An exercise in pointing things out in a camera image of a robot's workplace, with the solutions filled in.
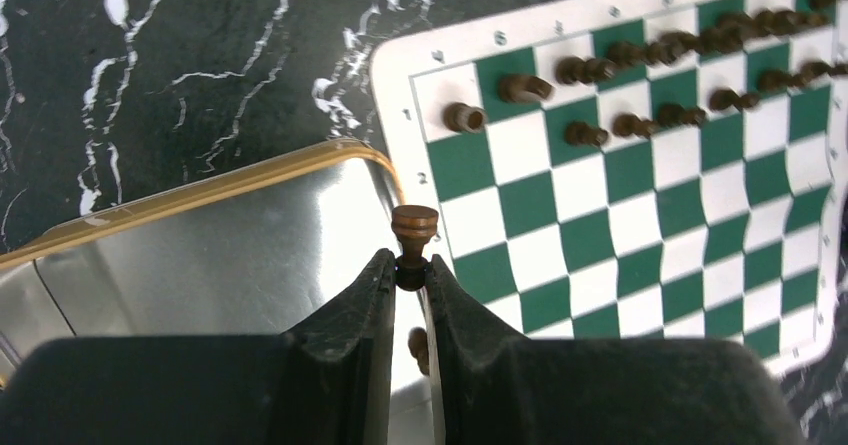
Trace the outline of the dark brown pawn piece top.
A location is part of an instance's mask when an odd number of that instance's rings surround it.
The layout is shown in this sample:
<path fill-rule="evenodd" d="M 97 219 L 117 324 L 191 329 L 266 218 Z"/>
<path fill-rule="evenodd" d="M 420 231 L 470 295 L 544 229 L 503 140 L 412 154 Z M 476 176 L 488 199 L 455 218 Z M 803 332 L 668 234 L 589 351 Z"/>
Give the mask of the dark brown pawn piece top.
<path fill-rule="evenodd" d="M 391 229 L 400 244 L 396 258 L 396 285 L 405 291 L 424 286 L 424 269 L 428 261 L 423 249 L 436 235 L 439 213 L 421 205 L 399 205 L 392 210 Z"/>

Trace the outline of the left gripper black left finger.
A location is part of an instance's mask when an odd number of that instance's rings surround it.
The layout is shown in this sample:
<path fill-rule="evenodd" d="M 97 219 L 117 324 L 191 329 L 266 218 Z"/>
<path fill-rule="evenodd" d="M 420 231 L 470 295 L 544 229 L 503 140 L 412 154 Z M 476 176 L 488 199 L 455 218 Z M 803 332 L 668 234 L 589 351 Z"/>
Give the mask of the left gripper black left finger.
<path fill-rule="evenodd" d="M 378 250 L 342 292 L 279 335 L 265 443 L 384 444 L 395 257 Z"/>

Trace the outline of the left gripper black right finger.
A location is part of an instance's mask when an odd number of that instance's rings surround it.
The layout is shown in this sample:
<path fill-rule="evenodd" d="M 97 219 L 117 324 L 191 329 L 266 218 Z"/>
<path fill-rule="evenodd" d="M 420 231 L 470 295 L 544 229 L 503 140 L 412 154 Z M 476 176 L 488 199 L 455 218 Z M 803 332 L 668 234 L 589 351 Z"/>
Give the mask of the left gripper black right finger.
<path fill-rule="evenodd" d="M 424 271 L 431 380 L 445 444 L 542 444 L 550 346 L 471 297 L 440 255 Z"/>

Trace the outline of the dark brown chess piece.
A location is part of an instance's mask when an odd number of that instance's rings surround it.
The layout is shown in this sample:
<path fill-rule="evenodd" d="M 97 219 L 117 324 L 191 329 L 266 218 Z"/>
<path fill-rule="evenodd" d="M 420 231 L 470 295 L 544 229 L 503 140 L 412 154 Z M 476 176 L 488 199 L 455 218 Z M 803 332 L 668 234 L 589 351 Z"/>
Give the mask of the dark brown chess piece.
<path fill-rule="evenodd" d="M 560 60 L 554 71 L 555 79 L 563 85 L 593 84 L 612 79 L 617 71 L 616 65 L 605 58 L 583 59 L 577 56 Z"/>

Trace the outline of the dark brown piece eleventh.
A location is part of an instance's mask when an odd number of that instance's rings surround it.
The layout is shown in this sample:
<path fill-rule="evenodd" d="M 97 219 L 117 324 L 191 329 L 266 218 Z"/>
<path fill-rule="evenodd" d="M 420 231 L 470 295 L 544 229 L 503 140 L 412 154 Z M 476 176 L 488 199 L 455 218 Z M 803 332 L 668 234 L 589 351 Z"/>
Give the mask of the dark brown piece eleventh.
<path fill-rule="evenodd" d="M 715 27 L 708 28 L 699 35 L 683 30 L 668 31 L 660 36 L 660 40 L 679 43 L 686 51 L 694 51 L 700 55 L 734 53 L 744 47 L 744 41 L 738 33 Z"/>

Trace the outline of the dark brown piece thirteenth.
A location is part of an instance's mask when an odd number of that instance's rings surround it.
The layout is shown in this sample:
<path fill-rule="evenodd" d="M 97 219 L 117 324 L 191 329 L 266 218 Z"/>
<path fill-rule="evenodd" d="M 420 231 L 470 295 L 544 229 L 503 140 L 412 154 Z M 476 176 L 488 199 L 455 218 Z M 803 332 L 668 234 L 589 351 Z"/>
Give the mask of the dark brown piece thirteenth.
<path fill-rule="evenodd" d="M 823 76 L 841 77 L 847 75 L 847 63 L 829 63 L 822 60 L 809 60 L 804 62 L 798 71 L 799 75 L 807 81 L 813 81 Z"/>

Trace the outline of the dark brown piece twelfth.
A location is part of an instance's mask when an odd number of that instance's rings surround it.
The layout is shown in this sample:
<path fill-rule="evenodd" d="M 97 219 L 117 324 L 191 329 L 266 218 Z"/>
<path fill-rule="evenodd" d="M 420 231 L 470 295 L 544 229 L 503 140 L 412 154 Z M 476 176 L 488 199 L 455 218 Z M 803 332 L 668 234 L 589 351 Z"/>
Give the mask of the dark brown piece twelfth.
<path fill-rule="evenodd" d="M 554 87 L 546 80 L 529 74 L 509 74 L 498 81 L 498 97 L 506 103 L 541 103 L 550 98 Z"/>

